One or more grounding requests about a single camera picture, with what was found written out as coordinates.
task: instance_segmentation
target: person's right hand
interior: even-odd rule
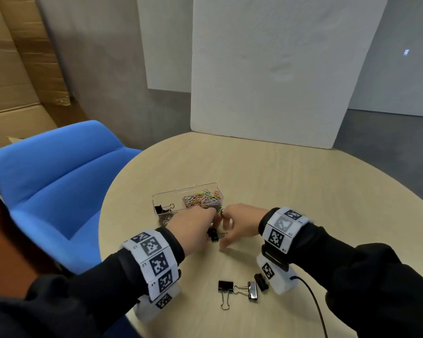
[[[269,210],[261,209],[246,204],[231,204],[224,208],[221,217],[220,213],[215,216],[213,227],[217,228],[223,221],[223,229],[229,233],[220,239],[220,250],[227,248],[242,237],[252,237],[259,234],[259,224]]]

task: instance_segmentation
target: black sleeve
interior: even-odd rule
[[[176,261],[185,258],[174,235],[157,229]],[[34,281],[23,300],[0,297],[1,337],[99,337],[148,294],[141,269],[125,249],[90,270],[67,279],[45,275]]]
[[[260,222],[261,234],[277,209]],[[423,277],[388,245],[353,248],[308,223],[283,262],[298,265],[322,285],[329,309],[359,337],[423,337]]]

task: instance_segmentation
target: orange floor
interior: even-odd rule
[[[0,295],[25,296],[29,285],[43,273],[59,270],[20,232],[0,201]]]

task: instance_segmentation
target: person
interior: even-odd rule
[[[223,221],[230,230],[220,249],[263,232],[279,208],[227,206],[221,217],[212,208],[178,212],[157,230],[180,264],[207,244],[206,232]],[[326,303],[363,337],[423,337],[423,277],[404,265],[389,246],[356,248],[308,223],[293,239],[284,261],[296,264],[327,290]],[[0,337],[97,337],[147,293],[132,254],[121,249],[92,269],[67,279],[44,275],[23,300],[0,297]]]

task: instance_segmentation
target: round wooden table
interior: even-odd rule
[[[113,181],[99,224],[102,259],[146,228],[157,227],[155,193],[216,182],[224,205],[271,209],[287,205],[353,246],[383,242],[423,275],[423,201],[376,168],[338,150],[187,133],[160,142],[133,159]],[[218,280],[245,285],[259,273],[261,237],[244,239],[223,253],[210,243],[181,265],[177,296],[150,324],[128,317],[143,337],[323,337],[306,287],[278,296],[258,292],[258,302],[230,295],[220,308]],[[325,290],[293,266],[313,289],[329,337],[355,337],[327,308]]]

